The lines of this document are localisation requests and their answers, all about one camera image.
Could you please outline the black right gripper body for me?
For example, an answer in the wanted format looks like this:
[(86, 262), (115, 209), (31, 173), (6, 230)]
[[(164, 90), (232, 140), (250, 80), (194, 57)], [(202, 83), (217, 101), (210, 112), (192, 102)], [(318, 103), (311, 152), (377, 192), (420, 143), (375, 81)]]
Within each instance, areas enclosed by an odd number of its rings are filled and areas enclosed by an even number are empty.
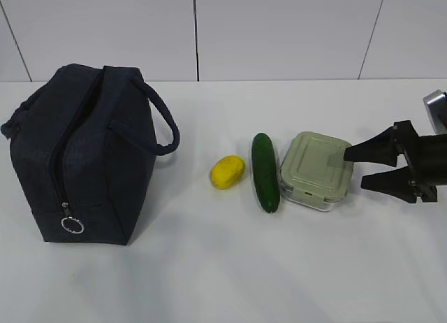
[(437, 187), (446, 185), (446, 135), (411, 134), (403, 140), (408, 166), (409, 197), (407, 203), (437, 202)]

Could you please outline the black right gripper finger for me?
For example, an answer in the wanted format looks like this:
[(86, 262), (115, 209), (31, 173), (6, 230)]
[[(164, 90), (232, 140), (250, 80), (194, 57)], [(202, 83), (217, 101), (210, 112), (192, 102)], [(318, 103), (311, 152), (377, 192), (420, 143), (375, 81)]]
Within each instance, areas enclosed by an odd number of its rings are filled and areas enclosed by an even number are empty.
[(413, 152), (418, 139), (410, 120), (395, 122), (377, 136), (345, 149), (344, 160), (396, 167), (398, 157)]
[(407, 203), (416, 203), (417, 196), (411, 184), (413, 173), (408, 166), (394, 171), (365, 175), (361, 180), (361, 188), (381, 194), (387, 194)]

